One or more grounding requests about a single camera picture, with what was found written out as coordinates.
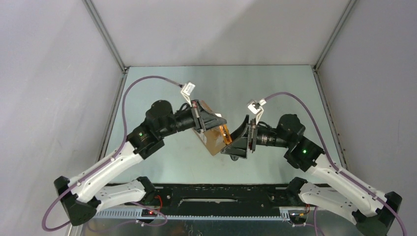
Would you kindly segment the brown cardboard express box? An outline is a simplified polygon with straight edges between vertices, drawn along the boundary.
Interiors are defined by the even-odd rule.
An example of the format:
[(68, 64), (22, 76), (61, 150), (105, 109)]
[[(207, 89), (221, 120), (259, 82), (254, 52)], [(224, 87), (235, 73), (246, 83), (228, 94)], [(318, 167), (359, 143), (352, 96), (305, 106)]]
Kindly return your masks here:
[[(216, 115), (218, 115), (220, 117), (223, 117), (220, 113), (214, 112), (206, 104), (205, 101), (203, 101), (203, 100), (199, 100), (199, 101), (201, 102), (201, 104), (203, 105), (204, 108), (206, 108), (207, 110), (215, 113)], [(220, 151), (222, 150), (222, 148), (225, 146), (220, 126), (214, 128), (214, 129), (211, 129), (209, 131), (205, 131), (203, 133), (198, 133), (197, 131), (194, 130), (194, 128), (192, 130), (197, 135), (197, 137), (200, 139), (200, 141), (202, 142), (202, 144), (206, 148), (206, 150), (212, 156), (215, 156), (215, 155), (219, 154)]]

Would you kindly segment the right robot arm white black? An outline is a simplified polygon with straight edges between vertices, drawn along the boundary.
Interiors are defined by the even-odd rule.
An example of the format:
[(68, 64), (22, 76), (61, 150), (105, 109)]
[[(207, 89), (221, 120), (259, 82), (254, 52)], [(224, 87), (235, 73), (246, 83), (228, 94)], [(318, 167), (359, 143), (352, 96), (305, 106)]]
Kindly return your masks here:
[(296, 177), (287, 186), (286, 199), (337, 214), (365, 236), (385, 236), (396, 219), (402, 197), (377, 190), (327, 157), (323, 148), (304, 136), (305, 126), (295, 114), (283, 115), (275, 128), (246, 117), (221, 151), (233, 160), (246, 159), (257, 146), (285, 148), (284, 158), (295, 169), (319, 178), (331, 187), (321, 189)]

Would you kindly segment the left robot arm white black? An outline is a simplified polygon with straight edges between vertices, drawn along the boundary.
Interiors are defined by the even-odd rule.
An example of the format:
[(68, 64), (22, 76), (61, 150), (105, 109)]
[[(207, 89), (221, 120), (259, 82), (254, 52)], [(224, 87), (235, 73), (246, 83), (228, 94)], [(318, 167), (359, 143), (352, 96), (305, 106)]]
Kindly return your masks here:
[(146, 177), (108, 186), (119, 174), (144, 161), (164, 146), (163, 139), (184, 130), (199, 133), (226, 124), (226, 119), (193, 100), (186, 109), (173, 112), (170, 102), (158, 100), (146, 111), (144, 121), (129, 133), (121, 146), (86, 171), (54, 181), (60, 202), (73, 226), (87, 223), (98, 212), (128, 202), (149, 205), (155, 200), (153, 184)]

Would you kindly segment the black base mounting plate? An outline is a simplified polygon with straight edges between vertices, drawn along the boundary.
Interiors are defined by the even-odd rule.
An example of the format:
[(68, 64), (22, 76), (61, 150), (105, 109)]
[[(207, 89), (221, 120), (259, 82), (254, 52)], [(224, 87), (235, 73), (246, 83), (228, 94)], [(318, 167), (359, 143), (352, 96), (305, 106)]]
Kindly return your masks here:
[(280, 216), (285, 207), (306, 209), (286, 184), (168, 184), (139, 202), (169, 216)]

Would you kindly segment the right controller board with leds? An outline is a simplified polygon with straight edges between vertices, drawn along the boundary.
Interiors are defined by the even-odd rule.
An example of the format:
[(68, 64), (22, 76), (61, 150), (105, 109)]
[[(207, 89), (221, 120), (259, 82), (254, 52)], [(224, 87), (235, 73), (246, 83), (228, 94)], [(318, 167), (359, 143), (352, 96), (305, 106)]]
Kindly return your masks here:
[(289, 213), (288, 222), (292, 225), (305, 225), (307, 223), (308, 213)]

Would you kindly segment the controller board with leds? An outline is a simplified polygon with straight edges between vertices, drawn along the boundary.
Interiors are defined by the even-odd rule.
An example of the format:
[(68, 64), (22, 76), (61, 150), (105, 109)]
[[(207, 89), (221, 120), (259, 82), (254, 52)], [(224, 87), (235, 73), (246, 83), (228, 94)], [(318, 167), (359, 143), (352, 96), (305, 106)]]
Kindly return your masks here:
[(154, 210), (143, 209), (141, 212), (141, 217), (157, 217), (158, 214)]
[(292, 225), (305, 225), (307, 223), (308, 213), (289, 213), (288, 222)]

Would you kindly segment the left controller board with leds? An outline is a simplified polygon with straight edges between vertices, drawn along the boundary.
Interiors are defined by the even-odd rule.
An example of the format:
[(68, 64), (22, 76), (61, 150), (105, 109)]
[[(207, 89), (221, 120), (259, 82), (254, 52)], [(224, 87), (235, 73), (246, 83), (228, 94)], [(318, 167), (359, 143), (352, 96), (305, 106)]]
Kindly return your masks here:
[(154, 210), (143, 209), (141, 212), (141, 217), (157, 217), (158, 214)]

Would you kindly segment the right aluminium frame post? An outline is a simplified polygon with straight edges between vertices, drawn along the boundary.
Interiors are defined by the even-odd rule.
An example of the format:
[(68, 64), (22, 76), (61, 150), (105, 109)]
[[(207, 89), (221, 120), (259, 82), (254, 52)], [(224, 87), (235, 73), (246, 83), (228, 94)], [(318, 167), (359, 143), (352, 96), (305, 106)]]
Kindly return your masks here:
[(330, 52), (334, 42), (338, 38), (339, 34), (341, 33), (343, 27), (345, 26), (349, 16), (351, 15), (352, 11), (354, 10), (358, 0), (349, 0), (342, 11), (335, 27), (333, 28), (328, 40), (326, 41), (323, 49), (321, 50), (314, 66), (312, 67), (314, 71), (318, 71), (322, 66), (323, 62), (326, 59), (327, 54)]

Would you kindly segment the aluminium frame post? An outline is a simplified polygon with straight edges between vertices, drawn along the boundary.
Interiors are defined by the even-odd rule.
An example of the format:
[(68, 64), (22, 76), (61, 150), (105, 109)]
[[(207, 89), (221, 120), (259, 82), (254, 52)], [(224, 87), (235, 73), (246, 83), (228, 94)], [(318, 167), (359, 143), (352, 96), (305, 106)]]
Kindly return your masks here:
[(87, 12), (89, 13), (93, 23), (95, 24), (99, 34), (101, 35), (104, 44), (108, 48), (111, 56), (113, 57), (116, 65), (123, 74), (126, 74), (128, 67), (123, 62), (123, 59), (117, 49), (115, 42), (113, 41), (95, 3), (92, 0), (82, 0)]
[(338, 38), (339, 34), (341, 33), (343, 27), (345, 26), (349, 16), (351, 15), (352, 11), (354, 10), (358, 0), (349, 0), (342, 11), (335, 27), (333, 28), (328, 40), (326, 41), (323, 49), (321, 50), (314, 66), (312, 67), (314, 71), (318, 71), (322, 66), (323, 62), (326, 59), (327, 54), (330, 52), (334, 42)]

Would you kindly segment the left aluminium frame post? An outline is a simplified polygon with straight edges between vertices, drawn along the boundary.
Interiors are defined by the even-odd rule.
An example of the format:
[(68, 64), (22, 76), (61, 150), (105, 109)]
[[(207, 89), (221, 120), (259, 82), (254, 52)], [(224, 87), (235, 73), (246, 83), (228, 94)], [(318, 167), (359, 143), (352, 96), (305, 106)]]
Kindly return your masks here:
[(123, 62), (123, 59), (117, 49), (115, 42), (113, 41), (95, 3), (92, 0), (82, 0), (87, 12), (89, 13), (93, 23), (95, 24), (99, 34), (101, 35), (104, 44), (108, 48), (111, 56), (113, 57), (116, 65), (123, 74), (126, 74), (128, 67)]

